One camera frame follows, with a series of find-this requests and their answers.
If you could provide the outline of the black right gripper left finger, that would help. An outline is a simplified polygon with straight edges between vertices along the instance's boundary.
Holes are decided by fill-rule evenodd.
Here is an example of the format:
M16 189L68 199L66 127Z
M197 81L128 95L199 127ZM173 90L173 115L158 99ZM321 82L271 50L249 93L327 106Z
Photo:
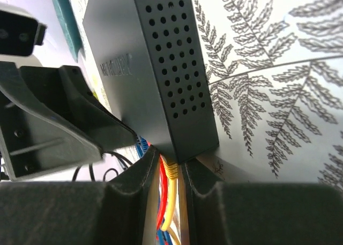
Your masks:
M159 151L108 182L1 184L1 244L155 244Z

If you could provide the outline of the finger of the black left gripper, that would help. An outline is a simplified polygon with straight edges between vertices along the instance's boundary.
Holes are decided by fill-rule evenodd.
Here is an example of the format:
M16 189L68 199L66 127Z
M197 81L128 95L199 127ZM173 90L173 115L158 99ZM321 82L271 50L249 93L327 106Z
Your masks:
M1 62L1 155L11 181L100 161L102 148L41 103L13 62Z
M104 150L132 146L137 135L93 95L81 69L22 66L21 76L34 96Z

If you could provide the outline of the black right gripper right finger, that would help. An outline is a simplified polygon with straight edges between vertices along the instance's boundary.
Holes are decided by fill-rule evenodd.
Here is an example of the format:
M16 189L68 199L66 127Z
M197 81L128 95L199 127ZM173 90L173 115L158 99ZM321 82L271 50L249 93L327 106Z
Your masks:
M342 198L327 185L226 183L182 165L189 244L342 244Z

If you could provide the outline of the black network switch box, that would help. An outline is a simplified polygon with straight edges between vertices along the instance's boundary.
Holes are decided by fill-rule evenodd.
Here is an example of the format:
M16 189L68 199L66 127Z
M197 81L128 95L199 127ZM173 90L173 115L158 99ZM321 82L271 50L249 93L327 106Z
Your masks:
M88 0L83 25L117 118L179 164L219 145L192 0Z

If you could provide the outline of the teal scalloped plate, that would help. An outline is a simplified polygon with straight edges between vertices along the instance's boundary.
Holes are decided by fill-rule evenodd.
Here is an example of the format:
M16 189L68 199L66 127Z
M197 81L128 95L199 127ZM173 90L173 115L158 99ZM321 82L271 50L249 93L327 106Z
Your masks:
M52 0L52 3L72 58L78 63L83 42L70 0Z

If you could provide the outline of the floral patterned tablecloth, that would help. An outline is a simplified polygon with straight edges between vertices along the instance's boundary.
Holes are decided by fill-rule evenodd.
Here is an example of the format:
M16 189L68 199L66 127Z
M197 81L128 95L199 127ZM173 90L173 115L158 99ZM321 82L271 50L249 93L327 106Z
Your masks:
M72 0L88 73L110 109ZM198 155L228 181L342 191L342 0L192 0L219 145Z

